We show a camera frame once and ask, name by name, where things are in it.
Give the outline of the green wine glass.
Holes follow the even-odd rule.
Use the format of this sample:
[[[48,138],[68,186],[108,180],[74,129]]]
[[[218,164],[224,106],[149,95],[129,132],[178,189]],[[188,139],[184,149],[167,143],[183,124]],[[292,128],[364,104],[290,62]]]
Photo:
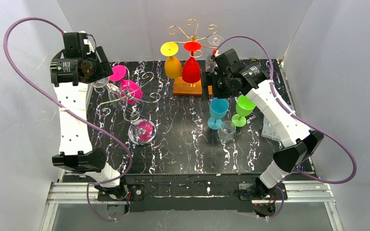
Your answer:
[[[232,123],[238,128],[245,126],[247,124],[246,117],[253,112],[255,107],[256,104],[248,97],[240,95],[237,99],[236,114],[231,118]]]

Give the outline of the teal wine glass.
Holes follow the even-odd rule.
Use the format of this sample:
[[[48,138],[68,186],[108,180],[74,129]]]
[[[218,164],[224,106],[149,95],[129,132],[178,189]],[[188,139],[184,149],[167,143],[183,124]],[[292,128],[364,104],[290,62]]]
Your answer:
[[[227,114],[229,103],[226,99],[213,98],[210,102],[210,118],[208,119],[208,127],[213,130],[218,130],[222,124],[222,119]]]

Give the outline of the clear ribbed wine glass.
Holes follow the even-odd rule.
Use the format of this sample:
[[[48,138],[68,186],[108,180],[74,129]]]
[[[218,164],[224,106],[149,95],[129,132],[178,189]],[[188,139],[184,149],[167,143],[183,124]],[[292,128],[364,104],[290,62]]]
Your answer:
[[[221,143],[227,143],[233,139],[236,126],[232,121],[224,121],[218,129],[218,137]]]

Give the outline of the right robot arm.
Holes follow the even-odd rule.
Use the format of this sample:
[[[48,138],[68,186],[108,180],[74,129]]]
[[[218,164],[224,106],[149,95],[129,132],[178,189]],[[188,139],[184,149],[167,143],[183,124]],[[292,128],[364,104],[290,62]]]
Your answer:
[[[324,135],[294,118],[295,113],[274,90],[269,72],[257,63],[245,65],[234,49],[222,54],[214,51],[208,57],[209,67],[201,75],[203,96],[208,86],[218,99],[237,96],[246,98],[258,107],[278,133],[284,146],[273,155],[267,169],[248,189],[238,190],[243,196],[271,195],[274,189],[297,166],[308,159],[324,139]]]

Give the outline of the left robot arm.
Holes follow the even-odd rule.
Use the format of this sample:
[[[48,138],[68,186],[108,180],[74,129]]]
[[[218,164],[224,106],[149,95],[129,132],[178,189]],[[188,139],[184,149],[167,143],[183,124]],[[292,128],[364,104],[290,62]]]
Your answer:
[[[112,75],[102,47],[93,46],[85,31],[65,32],[64,48],[50,63],[51,82],[59,108],[61,140],[52,164],[81,177],[94,180],[102,195],[114,200],[126,199],[129,190],[121,182],[120,172],[107,162],[103,148],[93,148],[86,124],[88,86]]]

